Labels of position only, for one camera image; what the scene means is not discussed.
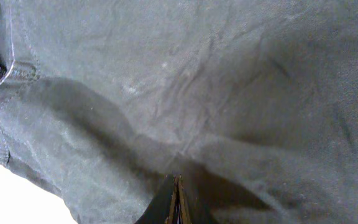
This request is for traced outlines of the black shorts with mesh lining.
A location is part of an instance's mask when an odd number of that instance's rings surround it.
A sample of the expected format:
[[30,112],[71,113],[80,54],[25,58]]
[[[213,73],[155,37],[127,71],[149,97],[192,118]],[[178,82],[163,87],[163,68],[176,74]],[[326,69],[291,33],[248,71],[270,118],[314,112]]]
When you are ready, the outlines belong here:
[[168,174],[221,223],[358,223],[358,1],[0,1],[0,165],[79,223]]

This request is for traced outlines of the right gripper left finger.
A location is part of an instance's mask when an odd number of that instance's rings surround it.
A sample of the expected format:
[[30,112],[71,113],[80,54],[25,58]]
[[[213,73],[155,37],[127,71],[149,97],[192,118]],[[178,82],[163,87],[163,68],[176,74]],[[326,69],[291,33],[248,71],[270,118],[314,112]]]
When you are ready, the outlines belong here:
[[174,175],[167,175],[156,195],[135,224],[172,223],[177,199],[177,182]]

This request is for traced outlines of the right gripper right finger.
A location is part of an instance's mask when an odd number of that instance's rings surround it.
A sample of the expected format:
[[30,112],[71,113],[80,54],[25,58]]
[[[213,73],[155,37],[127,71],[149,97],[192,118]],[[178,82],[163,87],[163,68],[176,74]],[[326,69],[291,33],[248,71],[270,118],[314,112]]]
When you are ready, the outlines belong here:
[[207,206],[201,201],[197,190],[180,175],[177,177],[177,214],[180,224],[218,224]]

